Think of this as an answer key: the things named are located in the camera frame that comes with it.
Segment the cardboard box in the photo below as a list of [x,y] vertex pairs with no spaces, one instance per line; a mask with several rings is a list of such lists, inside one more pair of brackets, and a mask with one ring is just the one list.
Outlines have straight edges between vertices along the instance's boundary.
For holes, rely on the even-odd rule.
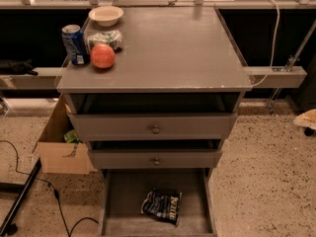
[[67,142],[64,135],[73,129],[67,105],[60,96],[39,137],[38,151],[42,171],[47,174],[90,173],[91,162],[84,143]]

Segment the middle grey drawer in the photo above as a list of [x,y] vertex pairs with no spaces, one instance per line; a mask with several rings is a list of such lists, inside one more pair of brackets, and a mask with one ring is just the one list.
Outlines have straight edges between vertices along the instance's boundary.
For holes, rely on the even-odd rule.
[[[96,169],[151,169],[151,168],[210,168],[220,156],[220,150],[89,150]],[[159,158],[154,166],[152,158]]]

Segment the white bowl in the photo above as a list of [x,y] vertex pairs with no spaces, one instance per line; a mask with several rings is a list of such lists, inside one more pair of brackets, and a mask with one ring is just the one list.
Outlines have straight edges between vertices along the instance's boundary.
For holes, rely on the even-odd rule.
[[89,18],[101,27],[112,27],[123,16],[123,9],[116,6],[100,6],[89,12]]

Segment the blue soda can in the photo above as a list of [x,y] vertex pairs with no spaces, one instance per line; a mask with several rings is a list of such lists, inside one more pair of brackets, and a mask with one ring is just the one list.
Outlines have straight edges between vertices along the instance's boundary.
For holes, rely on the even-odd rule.
[[81,27],[67,25],[61,30],[66,52],[74,65],[85,65],[90,61],[90,55]]

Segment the grey metal rail beam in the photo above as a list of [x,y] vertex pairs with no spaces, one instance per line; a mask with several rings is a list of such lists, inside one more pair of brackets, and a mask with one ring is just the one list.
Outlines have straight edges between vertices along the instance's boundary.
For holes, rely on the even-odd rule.
[[248,66],[244,71],[257,89],[298,88],[307,76],[301,66],[293,66],[289,70],[282,66]]

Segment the top grey drawer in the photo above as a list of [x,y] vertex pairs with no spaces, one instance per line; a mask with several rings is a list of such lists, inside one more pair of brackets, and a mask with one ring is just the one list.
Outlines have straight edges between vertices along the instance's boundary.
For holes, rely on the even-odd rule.
[[[225,139],[236,114],[210,115],[70,115],[79,138],[84,142],[115,140]],[[153,125],[160,127],[153,134]]]

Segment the green packet in box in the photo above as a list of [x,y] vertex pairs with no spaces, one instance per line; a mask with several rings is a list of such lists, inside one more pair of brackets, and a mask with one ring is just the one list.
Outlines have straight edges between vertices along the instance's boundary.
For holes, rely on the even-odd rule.
[[79,139],[79,137],[74,129],[72,129],[64,134],[64,140],[66,143],[78,144],[80,142],[80,139]]

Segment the bottom grey open drawer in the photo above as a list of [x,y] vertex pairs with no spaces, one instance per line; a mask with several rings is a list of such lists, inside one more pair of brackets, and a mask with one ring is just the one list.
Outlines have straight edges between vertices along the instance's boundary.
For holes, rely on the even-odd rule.
[[[105,178],[98,237],[217,237],[202,169],[111,170]],[[182,195],[174,225],[141,211],[152,190]]]

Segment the grey drawer cabinet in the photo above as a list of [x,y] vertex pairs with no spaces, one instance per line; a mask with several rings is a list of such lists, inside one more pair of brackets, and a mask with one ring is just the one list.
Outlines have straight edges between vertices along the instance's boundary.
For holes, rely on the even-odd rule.
[[[57,89],[69,115],[237,115],[252,86],[213,8],[130,7],[117,27],[124,47],[111,69],[68,65],[64,70]],[[85,143],[88,151],[221,151],[225,139]],[[209,188],[218,161],[210,168],[166,169],[202,169]]]

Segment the red apple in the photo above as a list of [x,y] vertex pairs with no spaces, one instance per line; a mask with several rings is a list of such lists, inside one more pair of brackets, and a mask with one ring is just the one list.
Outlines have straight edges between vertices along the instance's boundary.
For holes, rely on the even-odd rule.
[[116,60],[114,50],[107,44],[96,44],[92,48],[90,56],[92,64],[101,69],[112,67]]

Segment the blue chip bag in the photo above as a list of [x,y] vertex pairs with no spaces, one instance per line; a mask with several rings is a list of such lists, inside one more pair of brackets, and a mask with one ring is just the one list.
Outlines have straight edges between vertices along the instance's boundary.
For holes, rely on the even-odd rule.
[[181,200],[181,193],[163,193],[153,190],[147,194],[140,211],[142,214],[153,216],[157,220],[177,226]]

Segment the black metal floor bar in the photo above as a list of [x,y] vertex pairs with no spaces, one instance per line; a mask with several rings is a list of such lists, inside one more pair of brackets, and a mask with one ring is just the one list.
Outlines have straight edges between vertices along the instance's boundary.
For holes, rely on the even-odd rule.
[[4,237],[9,233],[16,233],[17,226],[13,222],[26,195],[28,194],[34,180],[36,179],[41,168],[40,160],[37,161],[32,171],[27,175],[27,179],[23,184],[0,183],[1,194],[14,194],[16,196],[13,205],[9,209],[5,219],[0,226],[0,237]]

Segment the drawer round knob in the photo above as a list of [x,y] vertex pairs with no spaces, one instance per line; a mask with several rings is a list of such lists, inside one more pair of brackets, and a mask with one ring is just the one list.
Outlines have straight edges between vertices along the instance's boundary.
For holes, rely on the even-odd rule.
[[159,158],[152,158],[152,163],[154,166],[159,166],[160,165],[160,159]]
[[158,134],[160,132],[160,127],[158,125],[153,125],[151,131],[153,134]]

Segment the middle drawer round knob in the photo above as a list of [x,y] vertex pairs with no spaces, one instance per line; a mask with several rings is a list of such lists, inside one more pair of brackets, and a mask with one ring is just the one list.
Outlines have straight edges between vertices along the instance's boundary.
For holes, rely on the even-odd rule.
[[152,163],[154,166],[159,166],[160,165],[160,159],[159,158],[152,158]]

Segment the black object on ledge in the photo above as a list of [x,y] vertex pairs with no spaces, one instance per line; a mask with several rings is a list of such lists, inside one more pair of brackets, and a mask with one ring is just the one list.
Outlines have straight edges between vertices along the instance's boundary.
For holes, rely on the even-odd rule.
[[39,74],[34,71],[32,62],[28,60],[12,60],[1,59],[0,60],[0,74],[1,75],[33,75]]

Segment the green white snack bag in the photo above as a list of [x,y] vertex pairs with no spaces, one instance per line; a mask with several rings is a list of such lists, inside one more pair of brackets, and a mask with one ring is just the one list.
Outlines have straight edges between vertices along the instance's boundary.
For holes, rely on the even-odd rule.
[[123,49],[122,33],[118,30],[108,32],[96,32],[87,36],[89,49],[92,49],[97,44],[107,44],[114,51]]

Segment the top drawer round knob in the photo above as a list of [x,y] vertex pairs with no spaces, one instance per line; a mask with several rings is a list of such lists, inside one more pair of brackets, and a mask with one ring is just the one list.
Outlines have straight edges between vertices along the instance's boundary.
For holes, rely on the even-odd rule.
[[151,131],[153,134],[158,134],[160,132],[160,127],[158,125],[153,125]]

